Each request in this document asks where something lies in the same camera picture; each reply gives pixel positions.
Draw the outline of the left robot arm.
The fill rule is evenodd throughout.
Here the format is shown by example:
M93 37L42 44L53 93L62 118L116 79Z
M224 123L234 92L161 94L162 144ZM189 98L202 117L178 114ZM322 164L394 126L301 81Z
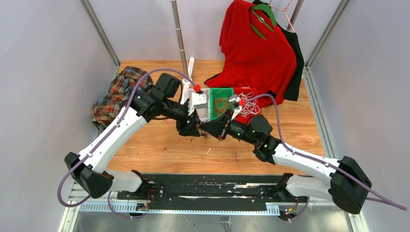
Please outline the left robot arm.
M89 146L70 152L64 159L70 176L97 199L109 191L127 191L137 200L148 194L147 181L137 171L108 170L107 165L129 138L158 116L176 121L180 136L199 137L200 119L189 101L178 103L172 98L182 85L180 79L163 73L156 84L132 92L114 121Z

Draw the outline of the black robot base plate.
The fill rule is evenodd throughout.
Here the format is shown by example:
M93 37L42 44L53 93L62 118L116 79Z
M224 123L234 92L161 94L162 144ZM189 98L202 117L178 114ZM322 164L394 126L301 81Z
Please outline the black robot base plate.
M143 189L115 194L119 200L141 200L152 210L267 210L267 203L301 206L305 196L285 192L281 175L144 174Z

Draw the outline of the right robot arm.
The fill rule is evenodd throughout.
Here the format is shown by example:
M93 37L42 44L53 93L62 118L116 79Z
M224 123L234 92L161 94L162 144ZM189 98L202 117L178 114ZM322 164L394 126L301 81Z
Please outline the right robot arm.
M232 119L231 114L226 111L217 119L202 123L200 129L219 140L230 135L252 144L253 153L262 162L306 173L306 176L292 174L285 178L285 183L276 188L280 200L287 202L294 196L314 197L332 201L351 214L361 212L372 183L355 159L347 156L331 159L305 153L272 136L273 128L263 115L242 123Z

